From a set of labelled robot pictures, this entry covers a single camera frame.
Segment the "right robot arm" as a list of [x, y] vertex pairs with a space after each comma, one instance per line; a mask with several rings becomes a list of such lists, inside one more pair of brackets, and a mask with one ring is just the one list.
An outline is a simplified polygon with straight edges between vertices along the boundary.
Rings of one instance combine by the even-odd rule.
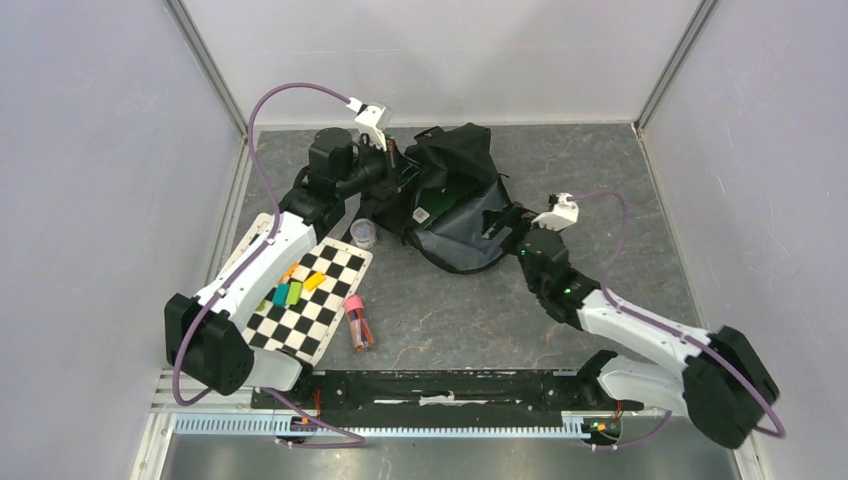
[[769, 435], [785, 428], [773, 405], [779, 388], [751, 342], [739, 330], [716, 332], [655, 316], [628, 303], [572, 266], [560, 234], [568, 214], [537, 214], [520, 205], [484, 215], [484, 234], [507, 229], [501, 246], [517, 257], [528, 289], [557, 323], [607, 338], [644, 357], [635, 362], [616, 353], [600, 353], [577, 382], [580, 400], [602, 408], [613, 399], [656, 406], [686, 415], [712, 442], [737, 449], [769, 418]]

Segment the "green notebook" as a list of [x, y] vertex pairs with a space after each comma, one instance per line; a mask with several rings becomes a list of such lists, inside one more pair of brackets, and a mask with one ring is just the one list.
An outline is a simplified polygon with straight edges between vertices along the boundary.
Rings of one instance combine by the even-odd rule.
[[422, 189], [412, 211], [412, 220], [421, 228], [427, 227], [471, 192], [471, 187], [463, 185]]

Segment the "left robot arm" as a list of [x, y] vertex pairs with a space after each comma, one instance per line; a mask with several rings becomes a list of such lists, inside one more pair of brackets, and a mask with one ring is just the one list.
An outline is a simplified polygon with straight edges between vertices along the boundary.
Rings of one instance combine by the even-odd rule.
[[174, 294], [165, 305], [165, 342], [178, 404], [180, 375], [206, 393], [230, 395], [243, 386], [271, 388], [290, 407], [306, 405], [314, 381], [287, 353], [252, 346], [242, 332], [254, 308], [285, 268], [317, 246], [345, 213], [348, 198], [377, 187], [403, 187], [409, 164], [396, 141], [377, 131], [353, 136], [340, 128], [319, 131], [308, 163], [292, 189], [275, 201], [271, 223], [214, 280], [196, 294]]

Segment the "black student backpack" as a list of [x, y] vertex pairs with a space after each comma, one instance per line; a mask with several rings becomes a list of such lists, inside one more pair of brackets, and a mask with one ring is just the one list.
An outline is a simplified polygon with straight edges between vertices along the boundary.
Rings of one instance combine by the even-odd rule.
[[398, 185], [370, 182], [357, 215], [453, 274], [475, 274], [506, 256], [510, 230], [491, 229], [513, 206], [491, 155], [490, 128], [431, 127], [396, 155]]

